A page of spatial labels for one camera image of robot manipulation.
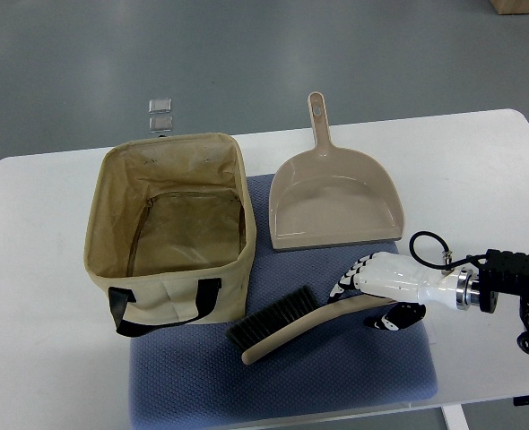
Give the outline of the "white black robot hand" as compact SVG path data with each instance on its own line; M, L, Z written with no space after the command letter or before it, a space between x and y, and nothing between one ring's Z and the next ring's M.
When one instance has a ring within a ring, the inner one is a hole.
M338 301L346 291L392 299L396 305L385 314L364 320L370 328L399 331L419 322L426 304L438 302L455 310L459 275L427 268L412 258L379 252L356 261L334 284L327 302Z

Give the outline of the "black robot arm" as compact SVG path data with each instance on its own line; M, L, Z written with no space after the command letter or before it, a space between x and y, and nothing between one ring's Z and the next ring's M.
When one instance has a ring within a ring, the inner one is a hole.
M442 246L443 262L436 264L422 259L415 243L420 237L431 237ZM422 266L455 276L454 303L458 310L477 306L487 314L496 310L499 295L519 297L519 318L524 331L516 339L517 346L529 355L529 254L489 249L483 254L468 254L452 259L447 242L430 231L419 231L409 241L411 257Z

